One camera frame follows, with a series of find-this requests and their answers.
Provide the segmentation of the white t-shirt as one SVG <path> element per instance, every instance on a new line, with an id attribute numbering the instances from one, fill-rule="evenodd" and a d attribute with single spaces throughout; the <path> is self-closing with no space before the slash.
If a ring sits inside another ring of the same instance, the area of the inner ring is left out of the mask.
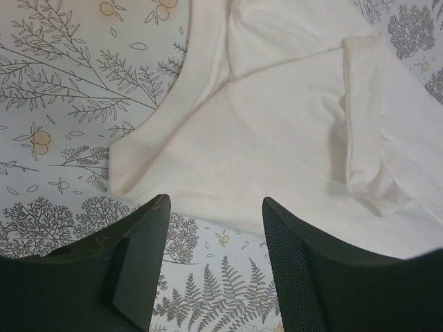
<path id="1" fill-rule="evenodd" d="M 174 86 L 112 193 L 262 234 L 269 196 L 358 247 L 442 247 L 442 105 L 349 1 L 193 1 Z"/>

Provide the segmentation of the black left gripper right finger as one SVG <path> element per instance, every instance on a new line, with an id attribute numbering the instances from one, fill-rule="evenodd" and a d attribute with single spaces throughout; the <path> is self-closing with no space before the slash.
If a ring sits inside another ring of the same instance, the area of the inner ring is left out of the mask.
<path id="1" fill-rule="evenodd" d="M 346 243 L 272 198 L 266 244 L 285 331 L 441 331 L 442 251 L 411 259 Z"/>

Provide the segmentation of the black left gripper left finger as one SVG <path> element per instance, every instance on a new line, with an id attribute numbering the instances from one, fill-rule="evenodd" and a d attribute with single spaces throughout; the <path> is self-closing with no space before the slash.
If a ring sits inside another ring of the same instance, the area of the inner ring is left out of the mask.
<path id="1" fill-rule="evenodd" d="M 2 331 L 148 331 L 171 210 L 161 194 L 50 254 L 1 259 Z"/>

